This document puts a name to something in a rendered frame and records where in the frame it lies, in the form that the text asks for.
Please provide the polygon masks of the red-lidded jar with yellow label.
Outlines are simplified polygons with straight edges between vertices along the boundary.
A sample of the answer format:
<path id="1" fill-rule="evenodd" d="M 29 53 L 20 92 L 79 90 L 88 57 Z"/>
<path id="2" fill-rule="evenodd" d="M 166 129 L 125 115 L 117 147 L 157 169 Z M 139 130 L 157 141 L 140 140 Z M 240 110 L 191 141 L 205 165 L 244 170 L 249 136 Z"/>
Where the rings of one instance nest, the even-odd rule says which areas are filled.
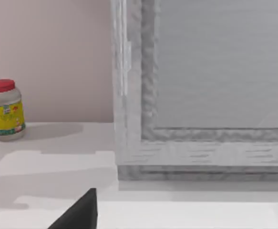
<path id="1" fill-rule="evenodd" d="M 0 141 L 8 142 L 25 134 L 23 104 L 20 90 L 11 79 L 0 79 Z"/>

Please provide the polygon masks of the grey cabinet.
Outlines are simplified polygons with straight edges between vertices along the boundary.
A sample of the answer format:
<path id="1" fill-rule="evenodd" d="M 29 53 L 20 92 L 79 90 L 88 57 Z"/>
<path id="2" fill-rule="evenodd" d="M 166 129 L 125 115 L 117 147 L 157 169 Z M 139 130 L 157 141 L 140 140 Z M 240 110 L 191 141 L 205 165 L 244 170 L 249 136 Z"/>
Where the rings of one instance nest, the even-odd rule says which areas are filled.
<path id="1" fill-rule="evenodd" d="M 111 0 L 120 180 L 278 181 L 278 0 Z"/>

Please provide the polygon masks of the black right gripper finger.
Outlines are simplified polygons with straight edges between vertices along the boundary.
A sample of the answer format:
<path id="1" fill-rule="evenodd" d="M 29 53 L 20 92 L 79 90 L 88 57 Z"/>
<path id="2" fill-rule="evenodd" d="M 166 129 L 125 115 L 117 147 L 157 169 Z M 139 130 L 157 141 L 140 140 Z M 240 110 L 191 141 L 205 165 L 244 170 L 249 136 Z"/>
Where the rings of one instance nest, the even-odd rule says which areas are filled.
<path id="1" fill-rule="evenodd" d="M 97 189 L 89 189 L 47 229 L 97 229 Z"/>

